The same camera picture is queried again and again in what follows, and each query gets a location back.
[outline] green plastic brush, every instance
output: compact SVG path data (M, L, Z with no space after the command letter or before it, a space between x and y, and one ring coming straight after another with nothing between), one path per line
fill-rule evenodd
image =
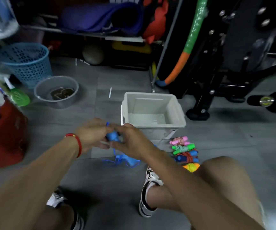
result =
M15 88L9 79L7 77L4 77L6 84L8 85L10 89L10 94L9 96L13 100L15 104L18 106L26 106L30 103L30 99L27 94L25 94L23 91L21 91L18 88Z

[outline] perforated basket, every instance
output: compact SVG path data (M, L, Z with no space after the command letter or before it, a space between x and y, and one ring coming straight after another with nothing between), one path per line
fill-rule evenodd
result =
M0 50L0 62L7 65L23 85L32 89L39 81L53 75L48 53L42 44L19 42Z

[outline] person's right hand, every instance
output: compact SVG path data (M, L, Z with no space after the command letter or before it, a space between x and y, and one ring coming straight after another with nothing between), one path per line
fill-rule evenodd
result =
M113 126L123 136L123 143L109 142L110 146L122 151L129 157L144 160L144 155L158 150L155 145L136 127L130 123Z

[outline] white brush handle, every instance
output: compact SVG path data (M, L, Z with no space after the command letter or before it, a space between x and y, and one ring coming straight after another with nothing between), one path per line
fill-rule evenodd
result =
M11 82L9 81L9 79L7 77L4 77L4 80L6 82L6 84L8 85L9 89L14 89L15 87L11 84Z

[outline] hand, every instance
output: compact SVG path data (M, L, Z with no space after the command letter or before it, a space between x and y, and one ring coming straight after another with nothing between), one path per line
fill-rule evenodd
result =
M130 123L123 126L112 125L121 135L123 143L109 142L110 146L122 151L129 157L144 160L144 155L158 150L154 144L136 127Z
M105 121L94 118L79 127L75 134L82 143L82 153L85 153L91 147L109 149L109 145L101 143L101 141L108 142L106 134L110 132L113 132L113 127L107 127Z

